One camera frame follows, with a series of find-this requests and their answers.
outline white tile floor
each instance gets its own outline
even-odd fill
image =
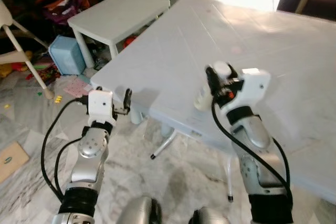
[[[40,87],[14,72],[0,82],[0,150],[18,141],[30,160],[0,185],[0,223],[51,223],[59,202],[46,186],[40,172],[40,148],[44,134],[60,108],[72,97],[63,88],[73,77],[58,79],[52,88],[63,95],[55,104],[39,97]],[[46,167],[51,176],[57,152],[68,140],[81,134],[85,109],[71,105],[60,118],[46,149]],[[122,208],[133,197],[149,194],[163,208],[164,223],[187,223],[194,209],[210,206],[228,216],[232,224],[250,223],[247,194],[238,165],[234,167],[234,203],[226,198],[223,163],[226,155],[195,140],[178,135],[156,160],[150,154],[160,144],[158,123],[145,119],[140,125],[128,117],[118,120],[117,134],[109,143],[109,158],[96,207],[97,224],[115,223]],[[71,146],[60,163],[62,188],[76,160]],[[295,223],[336,223],[335,206],[294,187]]]

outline black cable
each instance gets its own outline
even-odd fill
[[[250,154],[253,158],[255,158],[258,162],[260,162],[264,167],[266,167],[280,182],[281,184],[284,186],[284,188],[287,191],[287,197],[289,199],[290,205],[291,205],[291,209],[293,208],[293,195],[292,192],[290,190],[289,184],[282,178],[282,176],[273,168],[271,167],[269,164],[267,164],[261,157],[259,157],[256,153],[254,153],[249,147],[247,147],[245,144],[241,143],[237,138],[235,138],[234,136],[232,136],[220,123],[220,121],[218,120],[218,117],[216,115],[216,110],[215,110],[215,98],[213,98],[212,100],[212,104],[211,104],[211,112],[212,112],[212,116],[215,120],[215,123],[217,125],[217,127],[224,133],[224,135],[226,135],[232,142],[234,142],[236,145],[238,145],[240,148],[242,148],[245,152],[247,152],[248,154]]]
[[[285,170],[286,170],[286,182],[287,184],[290,186],[290,172],[289,172],[289,164],[288,164],[288,160],[287,160],[287,157],[285,155],[285,152],[284,150],[282,149],[281,145],[278,143],[278,141],[273,138],[273,141],[275,143],[275,145],[278,147],[280,153],[281,153],[281,156],[282,156],[282,159],[283,159],[283,162],[285,164]]]
[[[57,188],[58,192],[61,194],[62,198],[63,198],[64,195],[63,195],[63,193],[62,193],[62,190],[61,190],[61,188],[60,188],[60,186],[59,186],[59,182],[58,182],[58,164],[59,164],[59,160],[60,160],[60,158],[61,158],[61,155],[62,155],[63,151],[64,151],[70,144],[73,144],[73,143],[75,143],[75,142],[78,142],[78,141],[81,140],[81,139],[82,139],[82,138],[78,138],[78,139],[76,139],[76,140],[73,140],[73,141],[67,143],[66,145],[64,145],[64,146],[62,147],[62,149],[61,149],[61,150],[58,152],[58,154],[57,154],[57,158],[56,158],[56,162],[55,162],[54,179],[55,179],[55,185],[56,185],[56,188]]]
[[[46,150],[46,145],[47,145],[47,140],[48,140],[48,136],[51,133],[51,131],[53,130],[57,120],[59,119],[59,117],[62,115],[63,111],[65,110],[65,108],[67,106],[69,106],[71,103],[78,101],[78,99],[73,99],[68,101],[64,107],[58,112],[55,120],[53,121],[53,123],[51,124],[50,128],[48,129],[46,136],[43,140],[43,144],[42,144],[42,150],[41,150],[41,170],[42,170],[42,175],[44,180],[46,181],[47,185],[50,187],[50,189],[52,190],[52,192],[57,196],[57,198],[59,199],[59,201],[62,201],[62,195],[58,192],[58,190],[53,186],[53,184],[51,183],[50,179],[48,178],[45,166],[44,166],[44,154],[45,154],[45,150]]]

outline small white table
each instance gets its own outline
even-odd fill
[[[111,58],[116,43],[130,36],[168,10],[169,0],[104,0],[68,20],[88,68],[94,66],[82,34],[109,46]]]
[[[193,105],[204,67],[265,69],[272,79],[254,112],[284,146],[293,183],[336,202],[335,38],[336,24],[320,19],[179,0],[91,82],[119,98],[129,87],[135,109],[230,151],[211,112]]]

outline blue plastic box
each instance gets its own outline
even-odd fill
[[[84,71],[83,55],[74,38],[58,35],[49,46],[49,54],[61,75],[81,74]]]

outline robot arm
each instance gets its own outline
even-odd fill
[[[117,124],[117,114],[130,111],[132,91],[127,90],[123,109],[114,109],[113,94],[93,90],[86,102],[89,120],[78,143],[78,159],[71,173],[58,215],[52,224],[94,224],[94,207],[104,176],[104,162],[109,150],[111,132]]]
[[[270,74],[259,69],[236,72],[228,66],[229,73],[221,72],[225,69],[223,67],[208,67],[206,73],[214,96],[212,112],[215,122],[233,140],[233,148],[239,158],[251,203],[252,223],[293,223],[292,195],[289,184],[283,179],[284,164],[275,149],[280,145],[273,141],[260,117],[254,115],[250,108],[264,97]],[[232,125],[230,133],[220,125],[215,104]]]

